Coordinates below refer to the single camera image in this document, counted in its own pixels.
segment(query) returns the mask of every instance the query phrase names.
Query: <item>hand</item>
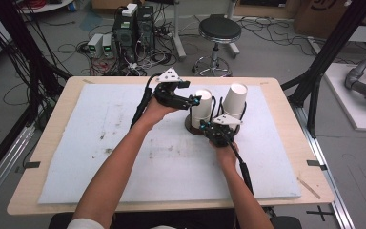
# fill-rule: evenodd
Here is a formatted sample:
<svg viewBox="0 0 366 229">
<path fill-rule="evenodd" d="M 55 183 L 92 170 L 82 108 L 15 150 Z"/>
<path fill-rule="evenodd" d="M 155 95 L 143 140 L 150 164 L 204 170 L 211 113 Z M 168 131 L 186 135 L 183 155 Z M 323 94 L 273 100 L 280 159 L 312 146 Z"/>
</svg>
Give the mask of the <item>hand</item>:
<svg viewBox="0 0 366 229">
<path fill-rule="evenodd" d="M 145 124 L 151 129 L 156 123 L 161 121 L 165 115 L 175 111 L 177 111 L 176 108 L 165 107 L 159 104 L 156 98 L 153 97 L 148 103 L 144 114 L 142 114 L 137 122 Z"/>
<path fill-rule="evenodd" d="M 236 166 L 236 155 L 230 145 L 226 147 L 215 147 L 211 141 L 210 145 L 215 149 L 216 158 L 222 169 L 235 168 Z M 236 143 L 233 142 L 234 147 L 239 152 L 239 148 Z"/>
</svg>

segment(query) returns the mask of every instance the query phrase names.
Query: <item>computer tower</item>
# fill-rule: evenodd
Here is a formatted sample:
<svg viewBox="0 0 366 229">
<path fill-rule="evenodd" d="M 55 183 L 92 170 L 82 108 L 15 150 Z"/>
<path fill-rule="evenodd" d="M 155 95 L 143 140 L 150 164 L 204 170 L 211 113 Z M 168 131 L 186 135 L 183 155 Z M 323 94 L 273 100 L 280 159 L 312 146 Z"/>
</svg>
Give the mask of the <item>computer tower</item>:
<svg viewBox="0 0 366 229">
<path fill-rule="evenodd" d="M 135 63 L 137 61 L 137 52 L 140 49 L 137 42 L 136 14 L 131 17 L 118 14 L 112 26 L 112 33 L 120 60 Z"/>
<path fill-rule="evenodd" d="M 142 6 L 138 8 L 138 35 L 141 47 L 146 52 L 155 49 L 154 26 L 153 26 L 153 6 Z"/>
</svg>

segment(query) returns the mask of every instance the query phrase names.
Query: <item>electronic equipment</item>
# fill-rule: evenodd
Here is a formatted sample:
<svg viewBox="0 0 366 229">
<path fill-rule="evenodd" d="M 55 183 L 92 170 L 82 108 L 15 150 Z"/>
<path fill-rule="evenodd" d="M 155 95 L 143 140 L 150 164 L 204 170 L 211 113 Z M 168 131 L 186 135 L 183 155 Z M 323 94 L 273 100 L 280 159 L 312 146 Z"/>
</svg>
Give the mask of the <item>electronic equipment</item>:
<svg viewBox="0 0 366 229">
<path fill-rule="evenodd" d="M 116 42 L 117 53 L 121 61 L 135 63 L 139 52 L 138 26 L 136 16 L 117 15 L 112 26 L 112 33 Z"/>
<path fill-rule="evenodd" d="M 91 58 L 100 58 L 103 54 L 103 34 L 95 34 L 88 43 Z"/>
<path fill-rule="evenodd" d="M 287 0 L 240 0 L 240 5 L 285 7 Z"/>
<path fill-rule="evenodd" d="M 116 57 L 117 48 L 115 47 L 112 34 L 103 35 L 103 53 L 105 58 L 113 59 Z"/>
<path fill-rule="evenodd" d="M 154 25 L 153 25 L 153 6 L 142 6 L 137 12 L 138 34 L 141 47 L 146 51 L 155 49 Z"/>
</svg>

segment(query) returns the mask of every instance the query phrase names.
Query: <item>white paper sheet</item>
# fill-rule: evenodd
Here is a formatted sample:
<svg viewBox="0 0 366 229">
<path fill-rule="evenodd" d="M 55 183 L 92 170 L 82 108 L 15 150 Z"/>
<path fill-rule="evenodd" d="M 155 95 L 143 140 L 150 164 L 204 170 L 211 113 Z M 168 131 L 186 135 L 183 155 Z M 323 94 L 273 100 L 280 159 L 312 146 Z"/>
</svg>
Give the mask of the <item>white paper sheet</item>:
<svg viewBox="0 0 366 229">
<path fill-rule="evenodd" d="M 207 88 L 219 100 L 229 85 Z M 257 198 L 298 198 L 300 189 L 258 86 L 248 86 L 244 124 L 234 138 L 248 164 Z M 143 85 L 86 85 L 53 156 L 39 203 L 78 202 L 95 172 L 129 130 Z M 168 114 L 147 135 L 122 202 L 229 199 L 214 150 L 184 127 L 188 111 Z"/>
</svg>

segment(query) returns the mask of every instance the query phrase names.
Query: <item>black tape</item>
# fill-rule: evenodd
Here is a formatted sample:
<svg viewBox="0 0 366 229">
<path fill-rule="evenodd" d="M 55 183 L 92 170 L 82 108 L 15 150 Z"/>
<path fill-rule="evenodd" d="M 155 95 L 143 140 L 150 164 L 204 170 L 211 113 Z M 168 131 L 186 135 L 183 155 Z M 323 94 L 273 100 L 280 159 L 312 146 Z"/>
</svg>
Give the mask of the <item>black tape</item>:
<svg viewBox="0 0 366 229">
<path fill-rule="evenodd" d="M 322 212 L 322 209 L 320 208 L 319 205 L 317 206 L 317 212 L 316 211 L 307 211 L 307 214 L 320 215 L 320 217 L 322 218 L 322 221 L 326 221 L 325 215 L 326 216 L 334 215 L 334 213 L 332 213 L 332 212 Z"/>
<path fill-rule="evenodd" d="M 25 169 L 38 168 L 38 167 L 40 167 L 40 161 L 27 162 L 25 164 Z"/>
<path fill-rule="evenodd" d="M 317 160 L 307 160 L 307 164 L 309 166 L 319 166 L 322 171 L 328 170 L 328 166 L 320 165 L 319 161 L 317 161 Z"/>
</svg>

